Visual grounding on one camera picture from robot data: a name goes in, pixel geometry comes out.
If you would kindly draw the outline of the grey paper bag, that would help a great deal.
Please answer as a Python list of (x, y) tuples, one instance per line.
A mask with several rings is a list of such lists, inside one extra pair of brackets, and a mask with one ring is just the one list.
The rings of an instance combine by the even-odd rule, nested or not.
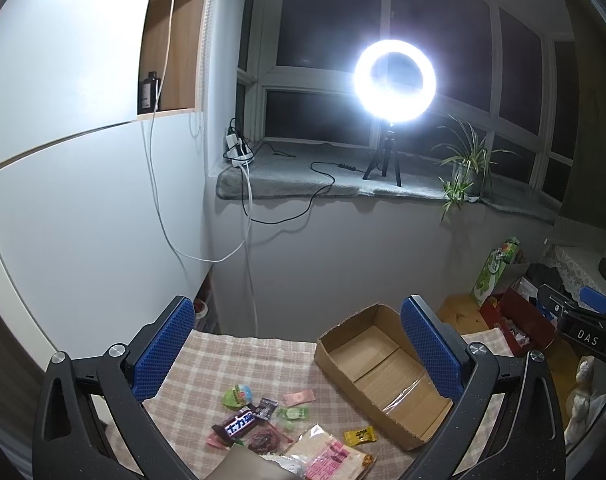
[(234, 445), (205, 480), (297, 480), (297, 475), (248, 448)]

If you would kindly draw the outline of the red dried fruit packet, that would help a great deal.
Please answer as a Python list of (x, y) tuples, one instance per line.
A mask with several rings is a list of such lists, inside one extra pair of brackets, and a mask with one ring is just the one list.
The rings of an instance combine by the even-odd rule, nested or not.
[(259, 455), (280, 455), (292, 444), (290, 437), (268, 422), (252, 428), (241, 441), (246, 448)]

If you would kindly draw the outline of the brown cardboard box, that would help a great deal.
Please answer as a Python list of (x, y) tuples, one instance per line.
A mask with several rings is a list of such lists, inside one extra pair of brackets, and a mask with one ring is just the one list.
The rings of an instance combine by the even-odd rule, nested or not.
[(399, 314), (385, 304), (373, 304), (320, 336), (314, 360), (405, 451), (429, 442), (452, 406), (437, 392)]

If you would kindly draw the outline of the wooden side cabinet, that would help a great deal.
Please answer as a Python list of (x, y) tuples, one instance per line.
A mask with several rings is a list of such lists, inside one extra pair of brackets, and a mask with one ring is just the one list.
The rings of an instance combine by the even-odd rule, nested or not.
[(437, 317), (444, 323), (452, 325), (461, 335), (490, 330), (480, 313), (480, 307), (467, 294), (448, 296), (437, 311)]

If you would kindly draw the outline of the red gift box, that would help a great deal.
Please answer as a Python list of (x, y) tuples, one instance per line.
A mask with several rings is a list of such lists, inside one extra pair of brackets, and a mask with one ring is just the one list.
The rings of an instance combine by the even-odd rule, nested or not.
[(537, 292), (526, 278), (519, 278), (502, 294), (490, 295), (480, 307), (487, 326), (500, 330), (514, 356), (544, 351), (556, 337), (556, 327), (537, 307)]

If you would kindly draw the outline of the green printed carton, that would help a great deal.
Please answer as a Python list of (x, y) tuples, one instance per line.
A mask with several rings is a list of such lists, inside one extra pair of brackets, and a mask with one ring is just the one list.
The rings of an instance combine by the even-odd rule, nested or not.
[(504, 243), (489, 253), (471, 289), (471, 297), (479, 307), (492, 295), (504, 271), (517, 263), (520, 255), (520, 241), (516, 237), (506, 238)]

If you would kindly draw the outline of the plaid checkered tablecloth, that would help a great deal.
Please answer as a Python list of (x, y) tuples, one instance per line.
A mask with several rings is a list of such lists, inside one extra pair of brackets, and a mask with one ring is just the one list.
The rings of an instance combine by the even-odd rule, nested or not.
[[(321, 372), (314, 362), (316, 344), (280, 339), (237, 338), (192, 332), (179, 352), (158, 394), (144, 403), (167, 442), (200, 479), (222, 462), (227, 451), (207, 444), (211, 426), (228, 417), (224, 392), (249, 386), (256, 400), (263, 396), (282, 402), (286, 393), (312, 389), (316, 402), (309, 408), (309, 425), (320, 424), (337, 438), (368, 422)], [(457, 472), (475, 465), (486, 445), (502, 401), (493, 396), (470, 448)], [(377, 429), (378, 441), (363, 445), (373, 455), (365, 479), (398, 479), (420, 451), (404, 452)]]

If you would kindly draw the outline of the dark bottle on shelf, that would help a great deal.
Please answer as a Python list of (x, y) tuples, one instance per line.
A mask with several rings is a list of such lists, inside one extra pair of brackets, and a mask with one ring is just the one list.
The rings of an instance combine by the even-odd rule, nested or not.
[(140, 81), (138, 86), (138, 113), (150, 114), (158, 108), (161, 79), (154, 70)]

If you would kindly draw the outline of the green candy packet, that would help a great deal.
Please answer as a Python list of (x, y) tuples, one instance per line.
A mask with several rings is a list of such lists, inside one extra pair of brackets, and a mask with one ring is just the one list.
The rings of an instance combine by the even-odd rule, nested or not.
[(282, 406), (277, 408), (277, 422), (275, 425), (284, 432), (294, 432), (303, 422), (309, 420), (309, 407), (307, 405)]

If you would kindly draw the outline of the yellow candy packet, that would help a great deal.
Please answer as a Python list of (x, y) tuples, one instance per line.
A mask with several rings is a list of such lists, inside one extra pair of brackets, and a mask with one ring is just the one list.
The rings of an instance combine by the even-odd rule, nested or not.
[(348, 446), (356, 446), (376, 442), (378, 437), (375, 428), (373, 428), (373, 426), (367, 426), (364, 428), (345, 431), (343, 434), (343, 440)]

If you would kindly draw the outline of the wooden wall shelf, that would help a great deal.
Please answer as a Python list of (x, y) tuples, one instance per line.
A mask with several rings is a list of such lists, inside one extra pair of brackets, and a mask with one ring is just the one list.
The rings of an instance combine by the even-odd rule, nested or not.
[(140, 48), (140, 79), (163, 80), (160, 112), (196, 104), (205, 0), (149, 0)]

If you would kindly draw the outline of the white lace cloth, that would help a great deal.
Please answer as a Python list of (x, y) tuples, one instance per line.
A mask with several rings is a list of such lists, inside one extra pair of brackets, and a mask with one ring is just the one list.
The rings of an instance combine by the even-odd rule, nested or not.
[(592, 249), (552, 245), (546, 249), (542, 262), (558, 270), (565, 289), (579, 300), (584, 286), (606, 295), (606, 280), (598, 270), (600, 259)]

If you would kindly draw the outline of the packaged sliced bread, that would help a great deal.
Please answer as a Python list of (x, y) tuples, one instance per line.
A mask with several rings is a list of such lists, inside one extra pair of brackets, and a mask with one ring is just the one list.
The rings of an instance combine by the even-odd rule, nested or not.
[(364, 479), (377, 461), (375, 456), (351, 448), (319, 425), (304, 431), (284, 451), (262, 457), (306, 480)]

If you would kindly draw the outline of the small black candy packet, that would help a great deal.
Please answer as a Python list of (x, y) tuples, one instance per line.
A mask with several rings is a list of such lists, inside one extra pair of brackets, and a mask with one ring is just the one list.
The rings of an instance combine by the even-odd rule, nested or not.
[(269, 422), (271, 420), (271, 416), (278, 408), (278, 402), (276, 400), (270, 398), (263, 398), (254, 408), (254, 415), (256, 418), (263, 420), (264, 422)]

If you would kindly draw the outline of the black tripod stand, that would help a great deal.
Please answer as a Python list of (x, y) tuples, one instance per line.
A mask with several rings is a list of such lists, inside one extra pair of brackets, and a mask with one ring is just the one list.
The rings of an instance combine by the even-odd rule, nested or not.
[(396, 145), (395, 125), (391, 122), (381, 133), (378, 147), (370, 158), (370, 162), (363, 173), (363, 179), (369, 180), (373, 170), (378, 170), (380, 176), (388, 177), (390, 167), (394, 169), (395, 184), (398, 188), (403, 185), (399, 150)]

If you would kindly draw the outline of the Snickers chocolate bar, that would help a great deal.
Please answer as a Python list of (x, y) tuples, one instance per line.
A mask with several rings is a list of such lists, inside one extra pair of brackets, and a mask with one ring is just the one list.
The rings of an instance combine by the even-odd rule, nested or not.
[(215, 436), (226, 445), (233, 445), (238, 439), (248, 434), (259, 422), (255, 410), (255, 405), (248, 404), (237, 413), (228, 417), (224, 422), (213, 425), (212, 430)]

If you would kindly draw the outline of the white power strip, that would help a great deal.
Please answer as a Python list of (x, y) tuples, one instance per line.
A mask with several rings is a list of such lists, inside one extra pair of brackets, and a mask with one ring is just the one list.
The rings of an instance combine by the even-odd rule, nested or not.
[(249, 166), (254, 159), (254, 151), (243, 136), (231, 129), (225, 136), (227, 150), (224, 153), (226, 162), (233, 167)]

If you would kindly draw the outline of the green round jelly cup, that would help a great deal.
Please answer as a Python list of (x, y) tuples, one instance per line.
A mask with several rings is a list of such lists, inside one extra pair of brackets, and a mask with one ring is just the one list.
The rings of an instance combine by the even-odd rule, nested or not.
[(252, 390), (247, 385), (237, 384), (228, 388), (223, 396), (222, 403), (231, 410), (240, 410), (253, 402)]

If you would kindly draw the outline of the window frame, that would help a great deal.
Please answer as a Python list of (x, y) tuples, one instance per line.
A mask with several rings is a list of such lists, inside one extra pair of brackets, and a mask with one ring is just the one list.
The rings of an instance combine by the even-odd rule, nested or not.
[(566, 0), (245, 0), (252, 139), (443, 159), (564, 199), (578, 104)]

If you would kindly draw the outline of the small pink candy wrapper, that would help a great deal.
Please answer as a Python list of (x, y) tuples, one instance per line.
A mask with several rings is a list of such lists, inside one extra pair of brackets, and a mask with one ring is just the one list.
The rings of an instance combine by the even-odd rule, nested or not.
[(233, 445), (245, 446), (245, 443), (243, 443), (241, 439), (225, 440), (218, 437), (214, 432), (211, 432), (211, 434), (207, 436), (207, 441), (205, 441), (205, 443), (211, 446), (211, 448), (218, 448), (219, 450), (228, 450)]

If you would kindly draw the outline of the potted spider plant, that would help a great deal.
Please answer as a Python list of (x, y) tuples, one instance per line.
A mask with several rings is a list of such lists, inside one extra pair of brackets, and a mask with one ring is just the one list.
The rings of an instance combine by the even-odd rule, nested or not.
[(480, 200), (493, 200), (492, 169), (497, 165), (494, 155), (519, 157), (515, 151), (489, 148), (486, 139), (478, 135), (471, 122), (463, 122), (452, 114), (447, 117), (456, 123), (456, 127), (439, 125), (439, 129), (454, 133), (458, 143), (443, 142), (433, 146), (433, 150), (446, 148), (451, 152), (440, 161), (441, 167), (452, 168), (448, 180), (439, 177), (445, 197), (441, 221), (446, 219), (449, 211), (453, 208), (460, 210), (466, 202), (473, 204)]

